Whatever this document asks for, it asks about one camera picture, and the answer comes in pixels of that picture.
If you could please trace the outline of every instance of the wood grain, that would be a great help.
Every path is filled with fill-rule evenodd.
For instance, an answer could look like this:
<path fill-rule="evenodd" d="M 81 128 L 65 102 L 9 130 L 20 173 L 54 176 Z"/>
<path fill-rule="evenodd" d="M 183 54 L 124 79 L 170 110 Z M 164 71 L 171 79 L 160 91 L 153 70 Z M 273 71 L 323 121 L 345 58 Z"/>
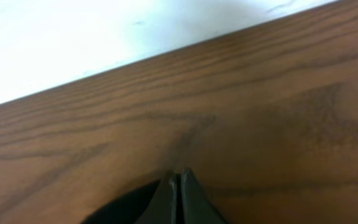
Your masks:
<path fill-rule="evenodd" d="M 358 223 L 358 1 L 0 106 L 0 223 L 79 223 L 183 167 L 232 223 Z"/>

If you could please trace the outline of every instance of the brown wood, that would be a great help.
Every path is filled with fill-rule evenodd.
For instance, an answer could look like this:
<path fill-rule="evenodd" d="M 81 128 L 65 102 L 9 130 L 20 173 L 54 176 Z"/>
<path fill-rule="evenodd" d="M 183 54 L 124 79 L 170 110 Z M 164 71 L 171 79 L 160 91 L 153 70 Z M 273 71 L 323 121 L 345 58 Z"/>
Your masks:
<path fill-rule="evenodd" d="M 186 166 L 232 223 L 358 223 L 358 1 L 0 106 L 0 223 L 79 223 Z"/>

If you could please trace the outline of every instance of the white wall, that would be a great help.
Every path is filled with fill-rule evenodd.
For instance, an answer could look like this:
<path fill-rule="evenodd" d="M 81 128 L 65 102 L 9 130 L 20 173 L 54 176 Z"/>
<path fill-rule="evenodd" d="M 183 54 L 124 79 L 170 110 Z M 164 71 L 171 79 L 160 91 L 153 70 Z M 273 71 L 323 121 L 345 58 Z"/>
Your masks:
<path fill-rule="evenodd" d="M 0 103 L 334 0 L 0 0 Z"/>

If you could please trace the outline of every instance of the black object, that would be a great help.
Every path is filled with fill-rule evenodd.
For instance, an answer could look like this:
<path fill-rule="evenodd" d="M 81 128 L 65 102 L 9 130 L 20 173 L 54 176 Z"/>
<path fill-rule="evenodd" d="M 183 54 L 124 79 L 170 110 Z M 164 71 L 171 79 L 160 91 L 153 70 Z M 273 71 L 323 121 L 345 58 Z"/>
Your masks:
<path fill-rule="evenodd" d="M 83 224 L 227 224 L 208 202 L 191 169 L 167 172 L 103 206 Z"/>

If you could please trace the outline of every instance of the wood laminate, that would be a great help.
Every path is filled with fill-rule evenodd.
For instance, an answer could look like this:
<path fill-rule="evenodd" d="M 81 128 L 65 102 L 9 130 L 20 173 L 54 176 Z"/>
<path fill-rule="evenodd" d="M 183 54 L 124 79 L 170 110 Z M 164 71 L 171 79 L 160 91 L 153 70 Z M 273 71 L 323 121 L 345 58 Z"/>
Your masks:
<path fill-rule="evenodd" d="M 358 1 L 0 106 L 0 223 L 79 223 L 183 167 L 231 223 L 358 223 Z"/>

